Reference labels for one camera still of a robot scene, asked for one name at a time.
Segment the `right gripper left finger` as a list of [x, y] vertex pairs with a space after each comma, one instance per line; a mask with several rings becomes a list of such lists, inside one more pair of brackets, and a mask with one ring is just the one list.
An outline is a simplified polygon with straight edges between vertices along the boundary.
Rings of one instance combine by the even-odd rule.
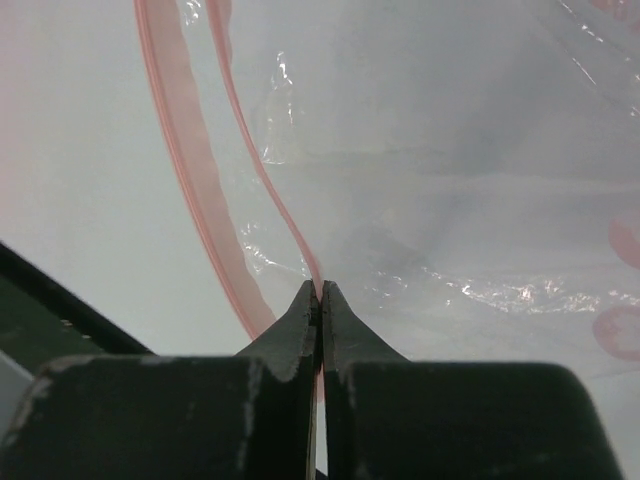
[[50, 361], [1, 442], [5, 479], [312, 479], [318, 299], [233, 356]]

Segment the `clear zip top bag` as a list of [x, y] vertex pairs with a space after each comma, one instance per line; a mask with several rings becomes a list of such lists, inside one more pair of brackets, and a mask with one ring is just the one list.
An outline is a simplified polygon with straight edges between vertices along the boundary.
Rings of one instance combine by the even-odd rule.
[[639, 370], [635, 1], [138, 1], [251, 335], [336, 282], [413, 358]]

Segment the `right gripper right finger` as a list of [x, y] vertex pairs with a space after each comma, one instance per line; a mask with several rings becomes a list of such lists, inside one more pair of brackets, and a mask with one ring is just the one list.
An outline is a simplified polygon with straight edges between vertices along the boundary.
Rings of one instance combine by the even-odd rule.
[[322, 335], [332, 479], [618, 479], [592, 400], [568, 369], [412, 362], [326, 282]]

